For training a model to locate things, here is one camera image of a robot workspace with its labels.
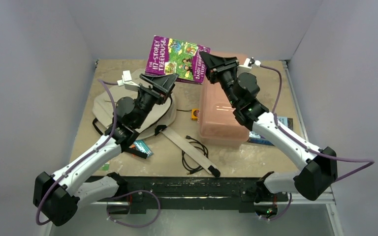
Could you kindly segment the beige backpack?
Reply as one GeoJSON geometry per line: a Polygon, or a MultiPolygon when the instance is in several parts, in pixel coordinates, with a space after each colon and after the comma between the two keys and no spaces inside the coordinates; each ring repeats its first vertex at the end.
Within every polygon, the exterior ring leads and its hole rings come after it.
{"type": "MultiPolygon", "coordinates": [[[[139,77],[138,79],[132,77],[132,80],[145,87],[151,86],[139,77]]],[[[149,113],[143,113],[136,108],[137,95],[138,92],[129,91],[124,87],[118,86],[116,81],[108,91],[94,99],[92,113],[95,119],[105,128],[108,128],[113,119],[116,118],[118,123],[123,123],[137,132],[137,140],[162,134],[207,173],[214,177],[220,177],[221,173],[217,166],[189,143],[189,137],[183,138],[169,127],[175,120],[177,112],[176,102],[172,93],[164,104],[154,105],[149,113]]]]}

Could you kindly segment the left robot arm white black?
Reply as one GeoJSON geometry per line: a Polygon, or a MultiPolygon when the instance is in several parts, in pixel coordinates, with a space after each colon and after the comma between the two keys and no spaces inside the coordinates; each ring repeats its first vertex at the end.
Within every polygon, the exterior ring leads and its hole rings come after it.
{"type": "Polygon", "coordinates": [[[136,84],[133,90],[137,97],[129,96],[115,100],[110,83],[100,80],[113,109],[111,124],[88,150],[73,162],[49,174],[40,173],[34,183],[33,204],[37,210],[35,222],[39,226],[52,223],[61,226],[67,223],[76,211],[86,204],[112,198],[121,201],[127,196],[127,188],[120,183],[118,174],[108,174],[99,181],[88,178],[106,162],[119,156],[137,140],[144,121],[155,105],[164,104],[171,96],[178,74],[140,74],[148,86],[136,84]]]}

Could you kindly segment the purple treehouse book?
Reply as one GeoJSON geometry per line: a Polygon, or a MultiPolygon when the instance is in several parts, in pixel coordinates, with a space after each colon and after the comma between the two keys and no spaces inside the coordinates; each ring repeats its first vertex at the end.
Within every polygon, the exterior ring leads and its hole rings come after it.
{"type": "Polygon", "coordinates": [[[178,81],[202,84],[206,66],[200,52],[209,53],[209,47],[155,35],[153,37],[145,72],[150,75],[178,74],[178,81]]]}

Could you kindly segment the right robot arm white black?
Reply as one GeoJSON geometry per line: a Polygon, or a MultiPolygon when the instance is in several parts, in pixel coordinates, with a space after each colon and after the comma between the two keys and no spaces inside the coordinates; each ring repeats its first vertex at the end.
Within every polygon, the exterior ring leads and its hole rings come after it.
{"type": "Polygon", "coordinates": [[[237,57],[219,57],[200,52],[206,66],[206,78],[218,83],[233,108],[241,126],[263,136],[297,167],[298,173],[268,172],[257,182],[257,201],[268,200],[282,192],[299,193],[315,201],[338,177],[336,153],[330,147],[321,149],[303,139],[279,122],[277,115],[257,99],[260,88],[253,66],[265,66],[254,58],[240,64],[237,57]]]}

